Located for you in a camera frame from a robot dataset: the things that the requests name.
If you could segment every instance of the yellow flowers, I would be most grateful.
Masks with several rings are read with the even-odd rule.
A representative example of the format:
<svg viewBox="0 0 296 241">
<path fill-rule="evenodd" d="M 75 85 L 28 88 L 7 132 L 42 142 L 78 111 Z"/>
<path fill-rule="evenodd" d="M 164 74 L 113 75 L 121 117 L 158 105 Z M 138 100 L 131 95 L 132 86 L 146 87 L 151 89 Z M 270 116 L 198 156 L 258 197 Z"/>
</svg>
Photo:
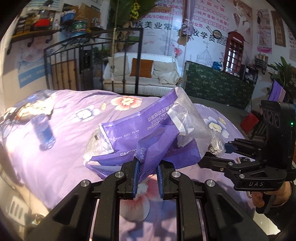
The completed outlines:
<svg viewBox="0 0 296 241">
<path fill-rule="evenodd" d="M 133 4 L 132 9 L 131 9 L 131 17 L 132 18 L 137 19 L 139 17 L 139 12 L 138 12 L 139 9 L 140 9 L 140 5 L 137 2 L 135 2 Z"/>
</svg>

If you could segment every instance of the white sofa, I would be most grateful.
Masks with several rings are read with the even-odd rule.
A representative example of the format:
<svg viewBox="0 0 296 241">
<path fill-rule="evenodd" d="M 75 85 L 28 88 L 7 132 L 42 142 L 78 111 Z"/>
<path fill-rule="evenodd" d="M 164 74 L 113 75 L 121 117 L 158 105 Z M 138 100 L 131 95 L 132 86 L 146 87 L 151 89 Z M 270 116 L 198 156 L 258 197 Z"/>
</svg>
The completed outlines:
<svg viewBox="0 0 296 241">
<path fill-rule="evenodd" d="M 116 53 L 115 57 L 124 56 L 124 53 Z M 132 60 L 133 58 L 137 58 L 137 53 L 127 53 L 126 57 L 128 58 L 128 65 L 129 69 L 131 71 L 132 67 Z M 175 70 L 177 71 L 179 77 L 181 76 L 179 73 L 179 67 L 178 62 L 176 58 L 170 57 L 170 56 L 164 56 L 164 55 L 156 55 L 156 54 L 141 54 L 141 59 L 149 59 L 153 61 L 161 61 L 165 63 L 175 63 Z M 172 88 L 178 86 L 177 85 L 170 85 L 170 84 L 161 84 L 159 83 L 159 79 L 153 78 L 153 71 L 154 71 L 154 65 L 152 65 L 151 75 L 152 78 L 144 78 L 139 77 L 139 87 L 138 87 L 138 94 L 139 95 L 149 95 L 149 96 L 164 96 L 166 93 L 168 93 Z M 106 91 L 112 91 L 112 80 L 111 80 L 111 71 L 110 71 L 110 65 L 107 64 L 104 74 L 103 74 L 103 88 Z M 122 83 L 123 76 L 116 76 L 114 77 L 113 81 L 113 92 L 116 93 L 123 93 L 123 83 Z M 135 83 L 136 83 L 136 77 L 130 77 L 129 74 L 125 75 L 125 87 L 124 87 L 124 93 L 127 94 L 134 94 L 135 93 Z"/>
</svg>

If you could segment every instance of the water bottle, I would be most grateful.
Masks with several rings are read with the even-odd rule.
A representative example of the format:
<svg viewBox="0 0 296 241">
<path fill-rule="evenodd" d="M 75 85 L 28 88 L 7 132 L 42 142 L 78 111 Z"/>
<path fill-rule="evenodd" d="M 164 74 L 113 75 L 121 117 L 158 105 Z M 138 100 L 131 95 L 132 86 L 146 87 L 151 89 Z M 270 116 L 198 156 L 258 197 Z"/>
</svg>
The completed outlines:
<svg viewBox="0 0 296 241">
<path fill-rule="evenodd" d="M 31 120 L 34 131 L 40 141 L 40 149 L 48 150 L 52 148 L 56 139 L 49 125 L 48 117 L 45 114 L 36 115 Z"/>
</svg>

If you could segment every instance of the green container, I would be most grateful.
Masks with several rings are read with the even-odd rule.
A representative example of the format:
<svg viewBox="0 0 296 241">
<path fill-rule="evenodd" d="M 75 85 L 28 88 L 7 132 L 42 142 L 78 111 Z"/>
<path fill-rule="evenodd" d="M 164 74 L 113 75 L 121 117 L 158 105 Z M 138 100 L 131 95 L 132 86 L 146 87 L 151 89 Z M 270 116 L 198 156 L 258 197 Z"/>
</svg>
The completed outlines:
<svg viewBox="0 0 296 241">
<path fill-rule="evenodd" d="M 72 35 L 71 37 L 75 37 L 77 35 L 87 33 L 87 21 L 75 21 L 72 24 Z"/>
</svg>

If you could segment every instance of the white flower print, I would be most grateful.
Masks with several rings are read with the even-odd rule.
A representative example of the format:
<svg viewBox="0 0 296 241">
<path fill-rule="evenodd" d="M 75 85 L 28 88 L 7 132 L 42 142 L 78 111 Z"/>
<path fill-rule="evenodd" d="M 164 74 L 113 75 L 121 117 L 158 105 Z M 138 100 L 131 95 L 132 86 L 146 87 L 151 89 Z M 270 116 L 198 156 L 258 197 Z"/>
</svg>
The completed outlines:
<svg viewBox="0 0 296 241">
<path fill-rule="evenodd" d="M 94 109 L 94 105 L 87 106 L 86 108 L 75 111 L 71 116 L 73 122 L 87 122 L 92 120 L 95 115 L 99 115 L 101 111 L 99 109 Z"/>
<path fill-rule="evenodd" d="M 226 130 L 226 126 L 219 120 L 215 120 L 213 117 L 209 116 L 204 118 L 205 124 L 214 131 L 217 131 L 222 134 L 224 138 L 228 138 L 229 133 Z"/>
</svg>

